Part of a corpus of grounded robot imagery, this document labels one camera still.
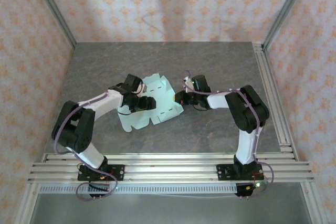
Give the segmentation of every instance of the light blue cloth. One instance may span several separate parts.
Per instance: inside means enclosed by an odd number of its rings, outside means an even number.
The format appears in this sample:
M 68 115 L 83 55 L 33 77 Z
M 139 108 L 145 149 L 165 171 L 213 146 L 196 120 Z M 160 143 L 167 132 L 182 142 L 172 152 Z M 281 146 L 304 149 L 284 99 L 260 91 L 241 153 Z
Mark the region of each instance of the light blue cloth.
M 156 100 L 156 109 L 140 111 L 130 115 L 121 115 L 118 113 L 122 127 L 126 132 L 131 132 L 132 127 L 141 129 L 149 124 L 152 120 L 154 125 L 165 122 L 174 118 L 183 112 L 181 105 L 173 101 L 175 91 L 165 76 L 160 77 L 158 73 L 143 79 L 143 83 L 147 86 L 143 96 L 154 97 Z M 128 106 L 118 109 L 120 113 L 129 114 Z

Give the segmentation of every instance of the aluminum frame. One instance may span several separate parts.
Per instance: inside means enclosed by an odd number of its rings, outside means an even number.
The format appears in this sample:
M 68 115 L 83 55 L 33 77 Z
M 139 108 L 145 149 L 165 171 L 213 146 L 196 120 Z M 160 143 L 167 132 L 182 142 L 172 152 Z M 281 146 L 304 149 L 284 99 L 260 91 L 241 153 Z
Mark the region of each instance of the aluminum frame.
M 74 35 L 72 34 L 67 22 L 65 21 L 61 11 L 59 10 L 55 0 L 45 0 L 45 2 L 48 5 L 51 13 L 55 17 L 60 28 L 63 30 L 64 35 L 67 37 L 72 49 L 74 50 L 77 44 L 76 39 Z
M 40 194 L 76 194 L 80 184 L 41 184 Z M 102 185 L 112 189 L 114 185 Z M 234 183 L 190 184 L 118 184 L 113 194 L 235 194 Z M 81 186 L 78 194 L 101 194 L 100 190 Z
M 74 49 L 77 42 L 57 4 L 54 0 L 45 1 Z M 281 151 L 280 153 L 258 154 L 257 157 L 275 168 L 275 183 L 300 182 L 312 223 L 328 223 L 309 163 L 299 161 L 267 57 L 267 48 L 294 2 L 295 0 L 285 1 L 263 45 L 253 45 Z M 116 154 L 107 155 L 107 157 L 109 162 L 114 164 L 118 162 L 126 164 L 126 180 L 122 182 L 125 185 L 141 186 L 147 185 L 148 182 L 163 184 L 167 181 L 184 185 L 191 181 L 197 184 L 213 183 L 215 185 L 218 184 L 215 164 L 232 162 L 233 154 Z M 15 223 L 30 222 L 42 183 L 51 184 L 56 180 L 59 185 L 78 183 L 75 175 L 77 163 L 72 156 L 54 154 L 44 154 L 40 163 L 34 163 Z M 268 168 L 264 167 L 264 170 L 266 175 L 270 175 Z
M 273 39 L 275 38 L 277 32 L 279 31 L 281 25 L 284 23 L 287 15 L 289 14 L 290 10 L 292 9 L 294 3 L 296 0 L 285 0 L 278 16 L 276 17 L 276 19 L 274 20 L 266 38 L 265 38 L 265 42 L 263 43 L 263 48 L 267 49 Z

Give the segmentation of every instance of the black mounting plate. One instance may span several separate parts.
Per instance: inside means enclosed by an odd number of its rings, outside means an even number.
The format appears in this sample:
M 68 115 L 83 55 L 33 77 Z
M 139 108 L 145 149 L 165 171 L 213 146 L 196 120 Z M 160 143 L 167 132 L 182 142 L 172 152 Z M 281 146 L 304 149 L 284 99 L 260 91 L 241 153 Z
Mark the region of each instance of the black mounting plate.
M 253 169 L 237 173 L 234 164 L 219 164 L 216 165 L 218 180 L 264 180 L 263 167 L 260 164 L 255 164 Z
M 106 165 L 106 172 L 111 173 L 118 181 L 124 180 L 125 166 L 124 165 Z M 79 166 L 79 173 L 77 180 L 78 181 L 111 181 L 113 180 L 111 177 L 106 177 L 101 179 L 101 174 L 97 174 L 96 172 L 92 172 L 91 169 L 87 168 L 85 165 Z

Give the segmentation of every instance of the gray table surface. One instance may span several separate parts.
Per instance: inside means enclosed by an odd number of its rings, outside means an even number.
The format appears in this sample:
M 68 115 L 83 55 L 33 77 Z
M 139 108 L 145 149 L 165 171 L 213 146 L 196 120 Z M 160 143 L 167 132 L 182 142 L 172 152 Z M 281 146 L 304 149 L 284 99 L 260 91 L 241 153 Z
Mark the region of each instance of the gray table surface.
M 188 69 L 192 76 L 204 74 L 213 91 L 254 87 L 267 104 L 257 61 L 250 42 L 107 42 L 79 43 L 71 60 L 56 116 L 68 100 L 91 99 L 123 81 L 116 74 L 140 78 L 159 73 L 167 77 L 175 92 Z M 99 118 L 92 142 L 102 153 L 233 153 L 238 147 L 238 128 L 229 109 L 184 112 L 164 123 L 127 133 L 116 111 Z M 53 153 L 48 139 L 45 152 Z M 258 152 L 278 152 L 279 144 L 270 118 L 260 135 Z

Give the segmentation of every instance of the patterned wallpaper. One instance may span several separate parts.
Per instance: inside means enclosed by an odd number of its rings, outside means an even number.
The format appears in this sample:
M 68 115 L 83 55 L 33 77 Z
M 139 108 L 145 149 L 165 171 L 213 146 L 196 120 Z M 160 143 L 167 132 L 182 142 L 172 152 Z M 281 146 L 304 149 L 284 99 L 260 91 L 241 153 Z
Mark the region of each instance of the patterned wallpaper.
M 336 223 L 336 1 L 297 0 L 270 58 L 300 156 Z
M 56 0 L 78 42 L 263 42 L 285 0 Z
M 0 223 L 41 158 L 72 49 L 44 0 L 0 0 Z

